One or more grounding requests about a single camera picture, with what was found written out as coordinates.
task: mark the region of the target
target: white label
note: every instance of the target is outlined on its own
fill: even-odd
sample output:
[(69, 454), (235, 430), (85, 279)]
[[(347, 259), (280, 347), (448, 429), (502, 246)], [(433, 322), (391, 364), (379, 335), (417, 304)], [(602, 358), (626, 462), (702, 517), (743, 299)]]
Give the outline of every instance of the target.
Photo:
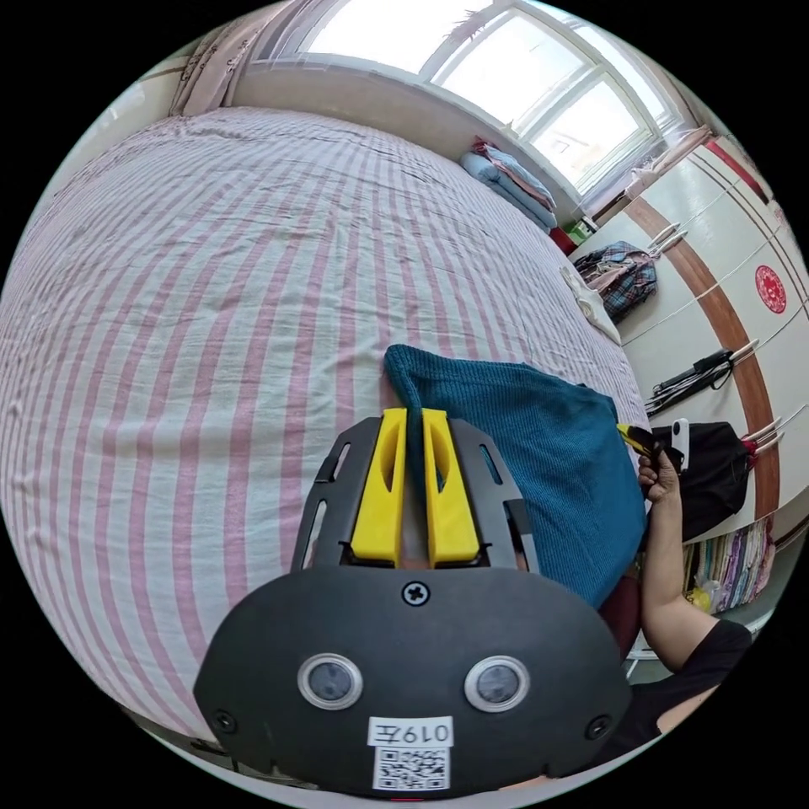
[(369, 747), (452, 747), (453, 718), (429, 716), (425, 719), (389, 719), (372, 716), (368, 720)]
[(373, 789), (428, 792), (449, 789), (449, 747), (376, 747)]

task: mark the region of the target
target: hand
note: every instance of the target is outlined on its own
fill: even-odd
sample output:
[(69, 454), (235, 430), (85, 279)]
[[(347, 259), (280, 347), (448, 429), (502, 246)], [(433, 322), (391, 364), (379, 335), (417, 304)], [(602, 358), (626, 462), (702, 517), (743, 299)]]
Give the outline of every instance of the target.
[(651, 466), (651, 460), (645, 456), (640, 457), (640, 469), (638, 471), (638, 483), (641, 486), (649, 487), (646, 497), (652, 503), (659, 503), (661, 500), (668, 500), (679, 496), (680, 479), (677, 471), (665, 453), (660, 453), (657, 458), (657, 471)]

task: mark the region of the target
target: window frame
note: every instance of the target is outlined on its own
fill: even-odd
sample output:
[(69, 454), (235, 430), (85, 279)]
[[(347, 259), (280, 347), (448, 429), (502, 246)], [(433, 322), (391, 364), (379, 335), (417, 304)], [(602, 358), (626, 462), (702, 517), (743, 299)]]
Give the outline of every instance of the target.
[[(673, 86), (664, 87), (656, 75), (656, 71), (647, 67), (640, 59), (640, 54), (635, 48), (614, 37), (608, 31), (586, 20), (578, 19), (574, 15), (570, 15), (566, 21), (557, 19), (544, 11), (540, 3), (532, 3), (529, 0), (493, 0), (490, 6), (481, 9), (479, 12), (479, 19), (484, 27), (471, 40), (468, 37), (459, 40), (454, 35), (455, 31), (450, 32), (426, 59), (418, 73), (389, 65), (380, 65), (355, 56), (326, 55), (310, 51), (309, 48), (311, 48), (320, 33), (351, 2), (352, 0), (303, 0), (301, 7), (296, 12), (293, 12), (291, 19), (294, 19), (298, 13), (303, 12), (301, 14), (302, 18), (305, 19), (308, 14), (311, 14), (312, 21), (301, 29), (291, 31), (286, 39), (282, 39), (275, 55), (270, 54), (269, 57), (263, 59), (259, 57), (251, 58), (249, 69), (252, 67), (266, 69), (272, 62), (294, 63), (307, 67), (334, 65), (336, 67), (352, 67), (363, 72), (384, 75), (410, 85), (419, 86), (431, 94), (461, 106), (469, 113), (482, 119), (489, 126), (493, 126), (496, 131), (501, 132), (503, 136), (527, 152), (543, 170), (547, 171), (549, 176), (582, 210), (592, 206), (592, 203), (599, 196), (603, 196), (604, 189), (608, 185), (619, 182), (622, 176), (628, 175), (629, 171), (645, 157), (659, 153), (662, 147), (665, 147), (670, 141), (673, 134), (681, 132), (684, 126), (686, 128), (691, 125), (696, 126), (695, 121), (689, 121), (685, 118), (684, 110), (678, 103), (679, 99), (674, 95), (676, 89)], [(567, 85), (554, 91), (549, 97), (538, 99), (537, 103), (524, 113), (520, 119), (504, 122), (497, 120), (492, 114), (472, 101), (446, 90), (438, 82), (446, 79), (458, 64), (466, 59), (492, 33), (518, 15), (532, 19), (545, 34), (552, 36), (562, 46), (582, 59), (585, 64), (574, 73), (572, 80)], [(659, 120), (652, 115), (620, 70), (609, 62), (597, 48), (576, 33), (577, 28), (584, 26), (595, 29), (604, 37), (638, 72), (641, 79), (646, 82), (646, 85), (658, 98), (664, 109), (664, 113), (659, 116)], [(266, 38), (260, 38), (253, 53), (260, 56), (265, 43)], [(323, 58), (318, 59), (319, 56), (327, 56), (328, 62), (325, 62)], [(635, 143), (632, 143), (632, 139), (630, 139), (629, 144), (624, 142), (620, 147), (616, 147), (609, 155), (599, 161), (596, 167), (593, 167), (592, 172), (584, 175), (585, 178), (588, 178), (587, 182), (580, 181), (579, 185), (576, 186), (531, 141), (535, 140), (549, 126), (552, 126), (553, 122), (586, 92), (602, 82), (606, 83), (618, 95), (627, 111), (635, 119), (639, 127), (638, 137)]]

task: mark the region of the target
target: qr code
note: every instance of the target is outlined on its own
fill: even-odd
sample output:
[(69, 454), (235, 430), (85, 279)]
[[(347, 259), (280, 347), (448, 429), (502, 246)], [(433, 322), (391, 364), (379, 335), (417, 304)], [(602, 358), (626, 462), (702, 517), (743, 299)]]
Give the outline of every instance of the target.
[(449, 788), (449, 747), (377, 747), (375, 790), (419, 792)]

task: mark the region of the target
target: pink striped sheet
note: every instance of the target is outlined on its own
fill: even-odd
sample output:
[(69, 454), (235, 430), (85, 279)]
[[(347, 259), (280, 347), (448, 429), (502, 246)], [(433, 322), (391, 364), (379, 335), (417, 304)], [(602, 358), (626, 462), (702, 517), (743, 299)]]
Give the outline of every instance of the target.
[(55, 631), (113, 699), (211, 738), (213, 631), (288, 569), (385, 349), (528, 362), (648, 426), (553, 242), (459, 166), (316, 115), (172, 118), (32, 222), (0, 298), (0, 506)]

